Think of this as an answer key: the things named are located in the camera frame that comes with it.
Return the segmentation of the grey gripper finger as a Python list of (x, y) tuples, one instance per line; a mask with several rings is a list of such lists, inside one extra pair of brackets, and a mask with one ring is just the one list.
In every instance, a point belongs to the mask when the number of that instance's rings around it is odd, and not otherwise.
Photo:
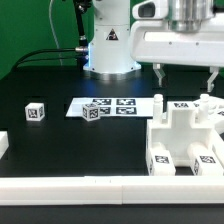
[(214, 80), (219, 75), (220, 68), (219, 67), (210, 67), (210, 77), (207, 80), (207, 91), (211, 92), (214, 88)]
[(165, 73), (163, 70), (163, 65), (159, 63), (154, 63), (153, 64), (153, 70), (158, 78), (158, 84), (159, 86), (162, 86), (162, 80), (165, 77)]

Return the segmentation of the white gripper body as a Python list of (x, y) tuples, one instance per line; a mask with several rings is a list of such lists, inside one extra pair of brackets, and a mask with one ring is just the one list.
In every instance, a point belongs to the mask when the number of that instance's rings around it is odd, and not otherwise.
[(132, 15), (134, 60), (224, 67), (224, 5), (215, 0), (144, 0)]

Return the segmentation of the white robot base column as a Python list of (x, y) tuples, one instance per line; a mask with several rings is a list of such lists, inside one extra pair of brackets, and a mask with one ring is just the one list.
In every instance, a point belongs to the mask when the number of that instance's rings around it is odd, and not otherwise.
[(130, 56), (130, 0), (93, 0), (94, 36), (83, 69), (104, 81), (136, 77), (141, 65)]

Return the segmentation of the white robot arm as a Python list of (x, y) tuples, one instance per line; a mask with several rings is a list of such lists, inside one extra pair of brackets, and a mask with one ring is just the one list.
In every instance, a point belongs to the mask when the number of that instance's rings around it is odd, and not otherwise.
[(165, 64), (205, 66), (207, 90), (224, 68), (224, 6), (214, 0), (144, 0), (132, 9), (129, 46), (137, 62), (149, 62), (158, 78)]

